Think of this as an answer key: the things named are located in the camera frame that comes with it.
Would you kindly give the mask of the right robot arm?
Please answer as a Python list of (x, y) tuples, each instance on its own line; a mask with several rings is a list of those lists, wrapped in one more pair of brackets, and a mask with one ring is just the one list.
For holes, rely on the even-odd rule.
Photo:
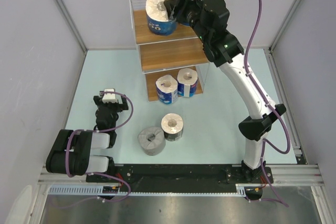
[(170, 19), (187, 23), (203, 45), (209, 62), (229, 78), (243, 99), (249, 116), (238, 128), (246, 139), (241, 163), (242, 177), (254, 183), (261, 177), (265, 163), (261, 161), (262, 142), (274, 122), (286, 112), (284, 104), (276, 104), (266, 95), (250, 65), (244, 61), (246, 52), (238, 39), (227, 30), (229, 10), (224, 0), (165, 0)]

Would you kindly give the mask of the blue-wrapped toilet roll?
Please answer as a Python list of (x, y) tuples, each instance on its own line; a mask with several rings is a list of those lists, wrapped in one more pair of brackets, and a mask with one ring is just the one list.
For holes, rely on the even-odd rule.
[(153, 34), (168, 36), (175, 32), (177, 23), (169, 19), (165, 0), (146, 0), (145, 12), (147, 25)]

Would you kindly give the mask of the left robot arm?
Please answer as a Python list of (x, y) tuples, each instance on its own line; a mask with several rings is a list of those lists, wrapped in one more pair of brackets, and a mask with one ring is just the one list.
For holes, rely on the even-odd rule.
[(93, 155), (91, 151), (114, 147), (116, 130), (129, 122), (134, 111), (133, 104), (127, 96), (114, 89), (101, 91), (93, 97), (93, 101), (97, 106), (94, 128), (60, 130), (47, 156), (47, 172), (69, 177), (97, 173), (105, 182), (115, 178), (116, 169), (110, 165), (113, 159)]

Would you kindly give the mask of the blue white-striped toilet roll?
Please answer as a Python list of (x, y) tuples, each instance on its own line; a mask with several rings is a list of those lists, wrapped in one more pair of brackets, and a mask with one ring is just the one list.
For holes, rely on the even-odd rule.
[(197, 88), (198, 74), (191, 68), (183, 68), (178, 72), (178, 95), (182, 97), (192, 97)]

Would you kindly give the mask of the black-wrapped toilet roll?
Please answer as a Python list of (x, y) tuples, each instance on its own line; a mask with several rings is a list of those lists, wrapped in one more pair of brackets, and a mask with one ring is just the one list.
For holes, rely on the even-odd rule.
[(162, 118), (161, 128), (166, 140), (171, 142), (178, 141), (183, 135), (183, 119), (180, 115), (175, 113), (166, 114)]

